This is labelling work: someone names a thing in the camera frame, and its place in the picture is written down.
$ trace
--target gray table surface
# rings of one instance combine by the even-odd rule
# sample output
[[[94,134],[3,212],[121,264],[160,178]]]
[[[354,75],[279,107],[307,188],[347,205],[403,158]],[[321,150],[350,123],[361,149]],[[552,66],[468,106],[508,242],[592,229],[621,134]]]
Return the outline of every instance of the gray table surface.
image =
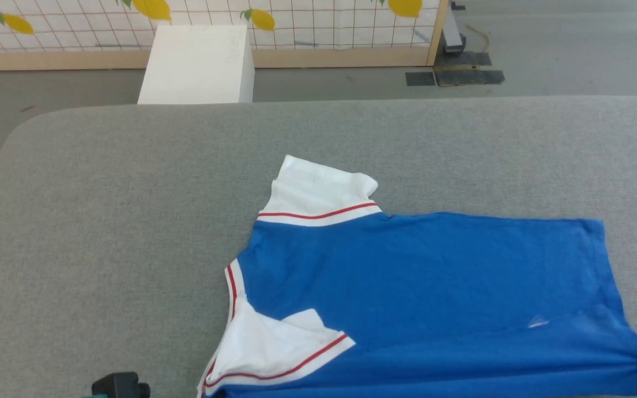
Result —
[[[603,219],[637,330],[637,98],[80,108],[0,154],[0,397],[120,370],[195,396],[285,154],[372,176],[386,212]]]

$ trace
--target yellow lemon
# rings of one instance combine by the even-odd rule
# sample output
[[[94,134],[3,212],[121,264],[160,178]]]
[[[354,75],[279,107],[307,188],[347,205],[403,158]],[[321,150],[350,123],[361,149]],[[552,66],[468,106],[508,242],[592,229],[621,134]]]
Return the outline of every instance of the yellow lemon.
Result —
[[[247,21],[250,21],[250,18],[252,18],[255,25],[262,30],[274,31],[274,18],[267,11],[254,10],[250,8],[249,10],[244,10],[240,13],[240,18],[243,17],[245,17]]]
[[[407,18],[417,18],[422,10],[422,0],[387,0],[387,5],[395,15]]]
[[[171,8],[166,0],[132,0],[141,15],[151,19],[171,20]]]
[[[24,35],[33,35],[33,27],[31,24],[18,15],[0,13],[0,24],[8,25],[11,29]]]

